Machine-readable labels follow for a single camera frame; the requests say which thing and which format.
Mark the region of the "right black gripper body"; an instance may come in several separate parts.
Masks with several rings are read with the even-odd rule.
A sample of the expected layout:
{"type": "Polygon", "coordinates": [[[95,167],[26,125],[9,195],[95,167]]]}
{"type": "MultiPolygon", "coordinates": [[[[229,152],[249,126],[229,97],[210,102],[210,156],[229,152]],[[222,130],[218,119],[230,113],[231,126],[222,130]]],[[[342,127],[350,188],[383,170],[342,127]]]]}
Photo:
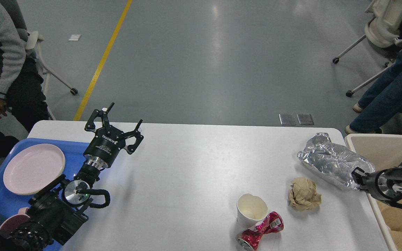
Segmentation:
{"type": "Polygon", "coordinates": [[[383,203],[391,203],[395,198],[394,189],[388,185],[387,173],[388,170],[380,170],[363,175],[363,191],[383,203]]]}

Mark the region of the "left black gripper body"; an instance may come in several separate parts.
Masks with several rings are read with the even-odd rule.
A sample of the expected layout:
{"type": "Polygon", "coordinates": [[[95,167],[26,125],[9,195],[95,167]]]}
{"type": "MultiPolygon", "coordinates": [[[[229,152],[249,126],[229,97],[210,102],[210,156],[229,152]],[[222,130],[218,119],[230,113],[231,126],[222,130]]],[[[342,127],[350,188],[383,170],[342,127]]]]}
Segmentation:
{"type": "Polygon", "coordinates": [[[104,168],[110,168],[118,156],[120,150],[126,146],[125,139],[116,137],[124,133],[115,127],[101,127],[95,131],[95,137],[89,143],[83,156],[86,159],[98,157],[105,162],[104,168]]]}

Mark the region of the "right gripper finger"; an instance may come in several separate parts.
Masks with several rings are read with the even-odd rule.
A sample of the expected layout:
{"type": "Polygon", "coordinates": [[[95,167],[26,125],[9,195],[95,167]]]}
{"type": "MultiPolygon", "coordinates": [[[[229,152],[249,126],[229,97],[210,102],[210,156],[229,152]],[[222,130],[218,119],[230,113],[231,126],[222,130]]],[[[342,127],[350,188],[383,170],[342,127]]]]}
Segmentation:
{"type": "Polygon", "coordinates": [[[366,185],[367,174],[365,171],[359,167],[356,167],[352,172],[351,176],[353,177],[354,182],[359,186],[366,185]]]}

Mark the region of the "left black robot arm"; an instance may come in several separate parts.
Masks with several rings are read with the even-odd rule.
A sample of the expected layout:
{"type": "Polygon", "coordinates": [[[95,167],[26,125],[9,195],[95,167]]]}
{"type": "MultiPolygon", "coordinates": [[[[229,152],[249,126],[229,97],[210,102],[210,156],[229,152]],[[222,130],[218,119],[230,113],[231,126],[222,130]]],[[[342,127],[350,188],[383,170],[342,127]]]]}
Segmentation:
{"type": "Polygon", "coordinates": [[[140,132],[143,120],[135,129],[124,132],[110,124],[106,110],[95,109],[85,130],[94,138],[83,153],[85,160],[72,180],[64,174],[42,187],[30,200],[28,220],[12,232],[0,230],[0,251],[42,251],[58,242],[64,245],[88,221],[87,208],[105,208],[110,205],[110,193],[94,189],[102,170],[110,168],[119,152],[133,154],[144,136],[140,132]]]}

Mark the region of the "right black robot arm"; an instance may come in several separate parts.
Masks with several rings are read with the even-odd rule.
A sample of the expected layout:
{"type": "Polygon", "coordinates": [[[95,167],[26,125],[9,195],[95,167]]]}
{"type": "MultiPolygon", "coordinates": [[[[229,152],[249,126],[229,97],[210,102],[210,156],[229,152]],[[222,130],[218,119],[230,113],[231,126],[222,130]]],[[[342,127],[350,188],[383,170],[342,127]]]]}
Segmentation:
{"type": "Polygon", "coordinates": [[[402,209],[402,163],[397,167],[366,173],[356,167],[351,176],[359,191],[391,207],[402,209]]]}

